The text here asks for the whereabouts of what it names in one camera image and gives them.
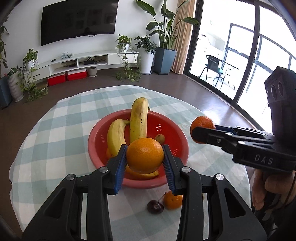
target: silver bolt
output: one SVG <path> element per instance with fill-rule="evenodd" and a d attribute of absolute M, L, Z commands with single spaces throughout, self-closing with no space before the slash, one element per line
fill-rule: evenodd
<path fill-rule="evenodd" d="M 186 172 L 186 173 L 188 173 L 188 172 L 190 172 L 191 171 L 191 169 L 189 168 L 189 167 L 183 167 L 182 168 L 182 172 Z"/>
<path fill-rule="evenodd" d="M 101 167 L 99 171 L 102 173 L 108 172 L 108 167 Z"/>
<path fill-rule="evenodd" d="M 74 174 L 69 174 L 69 175 L 66 176 L 66 179 L 68 181 L 72 181 L 74 178 L 75 178 Z"/>
<path fill-rule="evenodd" d="M 222 174 L 216 174 L 216 179 L 221 181 L 224 179 L 224 176 Z"/>

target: yellow banana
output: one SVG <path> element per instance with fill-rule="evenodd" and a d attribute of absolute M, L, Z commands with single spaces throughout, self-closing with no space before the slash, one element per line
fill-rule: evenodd
<path fill-rule="evenodd" d="M 147 137 L 148 99 L 141 97 L 134 101 L 131 108 L 130 143 Z"/>
<path fill-rule="evenodd" d="M 112 156 L 117 156 L 122 144 L 126 144 L 124 139 L 124 129 L 130 122 L 128 120 L 117 119 L 112 122 L 107 134 L 107 144 Z M 128 165 L 126 166 L 126 172 L 139 180 L 152 179 L 159 175 L 159 171 L 155 171 L 151 174 L 139 174 L 132 171 Z"/>

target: red bowl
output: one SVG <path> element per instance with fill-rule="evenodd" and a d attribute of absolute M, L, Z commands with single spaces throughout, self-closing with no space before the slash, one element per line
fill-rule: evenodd
<path fill-rule="evenodd" d="M 109 126 L 116 119 L 129 120 L 131 109 L 120 110 L 102 118 L 91 130 L 88 140 L 89 156 L 96 168 L 107 164 L 106 150 L 107 133 Z M 174 156 L 179 157 L 184 165 L 187 163 L 189 146 L 183 131 L 172 120 L 159 113 L 148 111 L 147 137 L 155 138 L 158 134 L 165 136 L 165 143 L 168 144 Z M 125 129 L 124 137 L 126 144 L 129 145 L 129 127 Z M 150 180 L 137 180 L 135 177 L 126 173 L 123 185 L 131 188 L 154 188 L 167 183 L 164 168 L 159 168 L 160 174 Z"/>

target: green and white tablecloth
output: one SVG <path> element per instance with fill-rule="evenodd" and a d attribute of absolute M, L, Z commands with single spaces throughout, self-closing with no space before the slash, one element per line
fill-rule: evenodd
<path fill-rule="evenodd" d="M 67 174 L 82 176 L 95 170 L 87 150 L 93 126 L 114 111 L 130 109 L 139 97 L 149 99 L 152 111 L 169 117 L 183 130 L 189 143 L 188 166 L 204 175 L 225 175 L 250 205 L 250 186 L 245 167 L 234 164 L 232 155 L 221 148 L 192 141 L 190 124 L 203 115 L 201 111 L 173 97 L 124 85 L 92 90 L 59 101 L 24 140 L 9 173 L 11 202 L 22 230 Z M 124 187 L 117 196 L 108 196 L 114 240 L 175 240 L 181 209 L 164 210 L 160 215 L 152 215 L 146 210 L 147 203 L 159 199 L 165 191 L 168 191 L 167 185 L 153 189 Z M 84 239 L 85 201 L 86 195 L 81 225 Z M 204 237 L 207 237 L 206 215 L 204 226 Z"/>

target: beige curtain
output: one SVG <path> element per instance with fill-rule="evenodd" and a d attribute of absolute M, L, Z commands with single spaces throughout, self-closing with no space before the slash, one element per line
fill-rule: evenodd
<path fill-rule="evenodd" d="M 196 1 L 198 0 L 191 0 L 180 8 L 175 18 L 175 24 L 178 22 L 177 19 L 194 17 Z M 184 2 L 184 0 L 178 0 L 178 6 L 180 6 L 182 2 Z M 191 39 L 191 33 L 191 24 L 185 23 L 183 21 L 178 24 L 176 28 L 176 34 L 178 35 L 178 37 L 175 42 L 175 50 L 177 51 L 177 56 L 172 67 L 172 71 L 177 74 L 183 74 Z"/>

